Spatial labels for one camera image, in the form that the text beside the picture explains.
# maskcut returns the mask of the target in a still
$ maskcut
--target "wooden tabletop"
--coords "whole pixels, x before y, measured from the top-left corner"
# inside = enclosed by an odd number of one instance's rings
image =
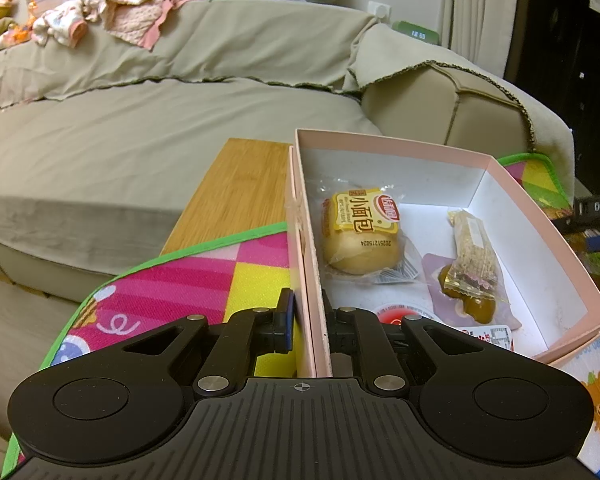
[[[288,144],[229,139],[161,254],[285,221]]]

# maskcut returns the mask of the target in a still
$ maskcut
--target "metal screw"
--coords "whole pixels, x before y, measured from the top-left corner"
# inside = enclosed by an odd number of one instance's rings
[[[209,375],[198,381],[198,387],[206,392],[219,392],[229,385],[229,381],[220,375]]]
[[[386,392],[394,392],[403,388],[406,383],[402,377],[398,377],[397,375],[381,375],[376,378],[374,384],[376,388],[380,388]]]

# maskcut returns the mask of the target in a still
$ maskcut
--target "ribbed black surface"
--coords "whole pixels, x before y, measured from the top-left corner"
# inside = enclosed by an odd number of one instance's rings
[[[295,388],[307,384],[308,389]],[[186,425],[147,455],[77,468],[34,458],[13,480],[591,480],[573,459],[534,468],[485,465],[433,439],[400,399],[354,379],[249,379],[198,403]]]

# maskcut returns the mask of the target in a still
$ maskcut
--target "open cardboard box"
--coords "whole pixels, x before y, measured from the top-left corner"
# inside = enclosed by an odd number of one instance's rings
[[[393,185],[392,194],[401,197],[401,227],[421,256],[456,257],[450,209],[465,208],[481,218],[500,260],[511,310],[522,323],[513,332],[517,352],[549,364],[599,335],[598,289],[560,233],[493,157],[413,140],[297,130],[286,202],[301,327],[298,376],[332,374],[324,286],[334,308],[396,301],[405,286],[321,279],[317,183],[334,178],[363,187]]]

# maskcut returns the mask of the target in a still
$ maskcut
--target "curtain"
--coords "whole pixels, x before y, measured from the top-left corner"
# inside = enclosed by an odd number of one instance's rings
[[[503,77],[516,3],[517,0],[445,0],[442,45]]]

